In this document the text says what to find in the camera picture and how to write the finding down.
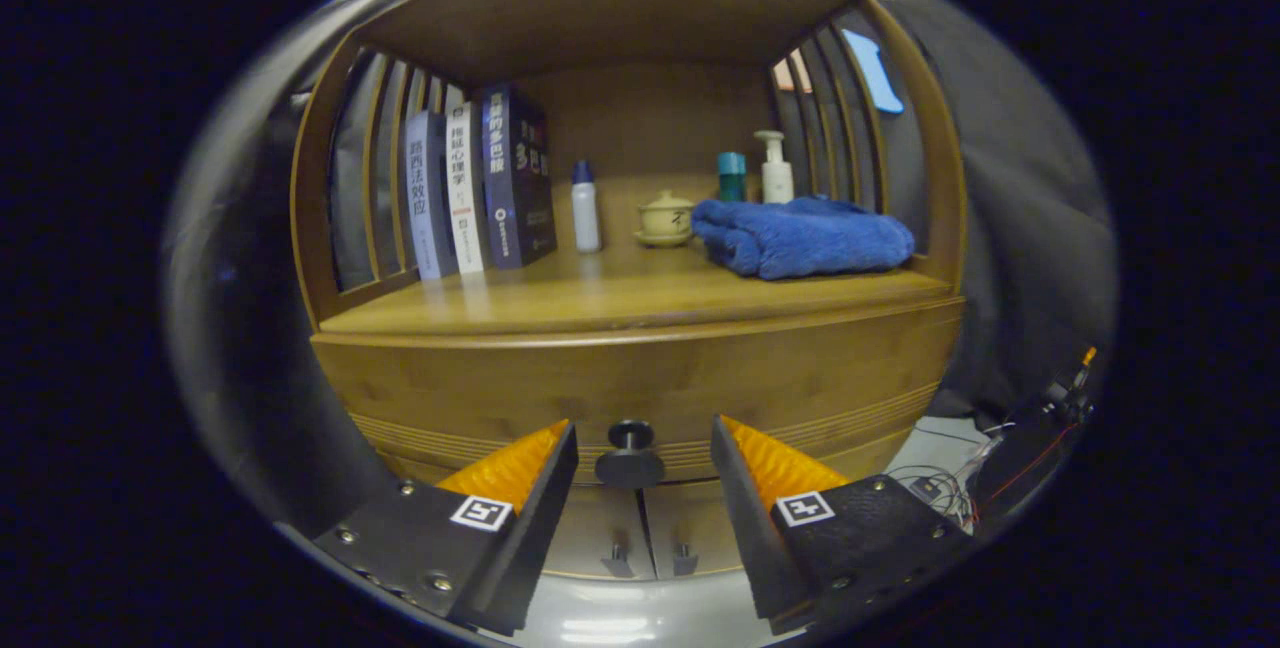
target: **floor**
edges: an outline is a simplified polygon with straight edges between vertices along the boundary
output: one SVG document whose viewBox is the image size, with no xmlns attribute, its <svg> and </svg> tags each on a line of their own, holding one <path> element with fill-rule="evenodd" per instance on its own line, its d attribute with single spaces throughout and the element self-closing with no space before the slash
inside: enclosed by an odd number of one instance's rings
<svg viewBox="0 0 1280 648">
<path fill-rule="evenodd" d="M 928 476 L 941 489 L 938 512 L 959 508 L 963 490 L 942 474 L 964 476 L 992 442 L 969 419 L 920 419 L 886 471 L 904 485 Z M 964 522 L 959 517 L 956 522 Z M 972 533 L 972 526 L 965 526 Z M 707 626 L 714 626 L 708 631 Z M 801 631 L 772 635 L 755 617 L 746 574 L 732 571 L 667 581 L 614 583 L 544 576 L 529 607 L 529 624 L 513 638 L 481 631 L 522 648 L 552 645 L 763 647 Z"/>
</svg>

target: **shelf board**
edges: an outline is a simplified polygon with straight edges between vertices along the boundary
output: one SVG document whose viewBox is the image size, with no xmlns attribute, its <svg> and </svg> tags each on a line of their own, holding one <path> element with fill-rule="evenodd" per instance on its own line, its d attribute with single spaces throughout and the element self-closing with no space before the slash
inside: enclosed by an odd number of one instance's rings
<svg viewBox="0 0 1280 648">
<path fill-rule="evenodd" d="M 356 38 L 470 88 L 643 61 L 778 61 L 851 0 L 407 0 Z"/>
<path fill-rule="evenodd" d="M 946 283 L 911 270 L 765 282 L 681 248 L 561 248 L 520 270 L 415 282 L 320 323 L 321 334 L 562 334 L 750 321 L 928 301 Z"/>
</svg>

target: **white bottle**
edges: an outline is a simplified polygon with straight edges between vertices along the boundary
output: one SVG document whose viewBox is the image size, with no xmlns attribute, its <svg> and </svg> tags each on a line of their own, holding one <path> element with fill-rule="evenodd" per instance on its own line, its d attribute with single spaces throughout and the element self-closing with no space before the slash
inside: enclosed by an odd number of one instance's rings
<svg viewBox="0 0 1280 648">
<path fill-rule="evenodd" d="M 600 250 L 600 220 L 595 215 L 595 182 L 588 161 L 573 164 L 573 238 L 577 252 L 594 254 Z"/>
<path fill-rule="evenodd" d="M 790 161 L 782 160 L 782 133 L 777 131 L 756 131 L 755 137 L 764 141 L 764 202 L 786 204 L 796 197 L 795 179 L 791 177 Z"/>
</svg>

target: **folded towel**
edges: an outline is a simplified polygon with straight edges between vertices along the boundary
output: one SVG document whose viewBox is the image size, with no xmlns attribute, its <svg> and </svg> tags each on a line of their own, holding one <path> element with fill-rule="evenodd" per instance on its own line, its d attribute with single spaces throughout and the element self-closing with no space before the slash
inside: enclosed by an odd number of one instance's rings
<svg viewBox="0 0 1280 648">
<path fill-rule="evenodd" d="M 703 201 L 692 223 L 713 261 L 765 280 L 888 270 L 915 250 L 911 232 L 896 219 L 820 197 L 764 205 Z"/>
</svg>

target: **blue sticky note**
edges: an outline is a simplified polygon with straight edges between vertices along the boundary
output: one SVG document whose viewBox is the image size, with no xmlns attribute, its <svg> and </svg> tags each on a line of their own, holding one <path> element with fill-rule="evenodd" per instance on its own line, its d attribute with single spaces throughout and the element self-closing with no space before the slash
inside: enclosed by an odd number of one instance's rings
<svg viewBox="0 0 1280 648">
<path fill-rule="evenodd" d="M 888 85 L 888 73 L 879 60 L 879 46 L 876 41 L 865 36 L 859 36 L 851 29 L 844 29 L 849 47 L 854 50 L 858 69 L 863 70 L 863 79 L 867 79 L 867 88 L 872 92 L 872 101 L 882 111 L 902 111 L 902 101 L 893 95 L 893 87 Z"/>
</svg>

